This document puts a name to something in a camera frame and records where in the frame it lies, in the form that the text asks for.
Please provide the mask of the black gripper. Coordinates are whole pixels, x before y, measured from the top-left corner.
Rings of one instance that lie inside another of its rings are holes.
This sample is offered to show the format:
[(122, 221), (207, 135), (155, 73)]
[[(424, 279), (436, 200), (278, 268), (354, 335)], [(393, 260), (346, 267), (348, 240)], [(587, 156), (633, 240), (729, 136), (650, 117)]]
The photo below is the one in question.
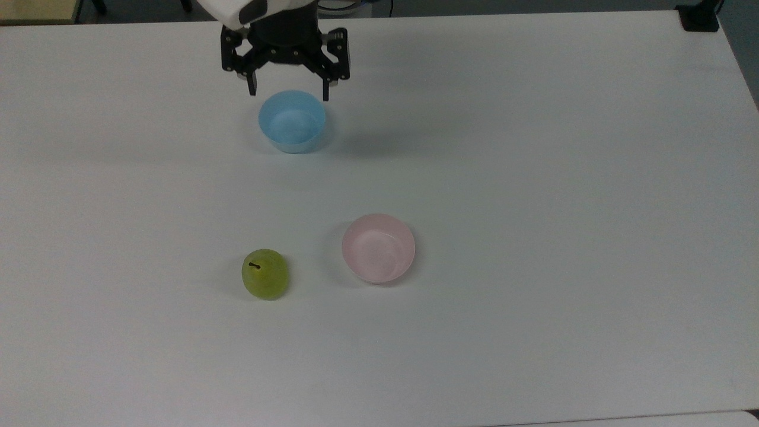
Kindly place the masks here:
[[(321, 33), (317, 1), (252, 1), (246, 7), (247, 28), (221, 30), (222, 69), (246, 81), (257, 95), (257, 71), (268, 63), (304, 65), (322, 81), (322, 100), (330, 89), (349, 80), (349, 32), (344, 27)], [(245, 54), (238, 48), (250, 43)]]

